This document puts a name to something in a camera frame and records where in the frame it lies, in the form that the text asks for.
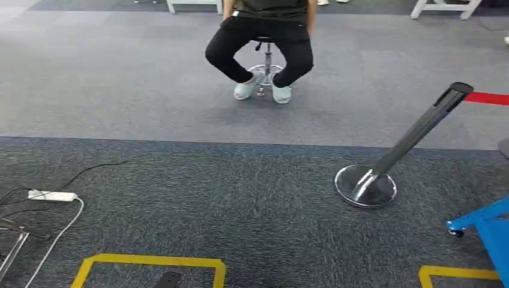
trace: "dark green shirt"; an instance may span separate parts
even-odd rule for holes
[[[242,17],[307,23],[308,0],[236,0],[234,10]]]

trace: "yellow tape marking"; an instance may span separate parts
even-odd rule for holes
[[[493,270],[483,269],[465,269],[441,266],[427,266],[424,265],[419,269],[419,279],[421,280],[422,288],[433,288],[431,276],[448,276],[460,278],[477,278],[487,280],[498,280],[498,274]]]
[[[224,276],[226,274],[226,265],[220,259],[209,258],[188,258],[188,257],[167,257],[167,256],[146,256],[129,254],[98,254],[85,258],[74,279],[71,288],[82,288],[85,284],[86,276],[94,262],[106,263],[130,263],[147,265],[165,265],[165,266],[190,266],[215,268],[214,282],[212,288],[224,287]]]

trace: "caster wheel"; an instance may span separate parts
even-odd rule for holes
[[[449,234],[461,238],[465,233],[462,230],[449,230]]]
[[[258,97],[263,97],[263,96],[265,96],[264,88],[263,88],[263,87],[261,87],[261,88],[260,88],[260,91],[259,91],[258,93],[256,93],[256,95],[257,95]]]

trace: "white shoe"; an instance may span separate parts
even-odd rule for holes
[[[290,86],[279,88],[272,82],[275,74],[271,75],[272,96],[277,104],[286,104],[292,99],[292,88]]]
[[[235,92],[233,95],[235,96],[235,99],[237,100],[246,100],[248,99],[255,88],[258,86],[258,84],[262,83],[262,81],[265,78],[265,75],[263,72],[259,70],[252,71],[253,78],[245,83],[239,83],[235,87]]]

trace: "blue metal frame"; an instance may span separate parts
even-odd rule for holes
[[[502,284],[509,288],[509,218],[497,218],[509,213],[509,197],[462,217],[447,221],[450,231],[474,226],[484,242]]]

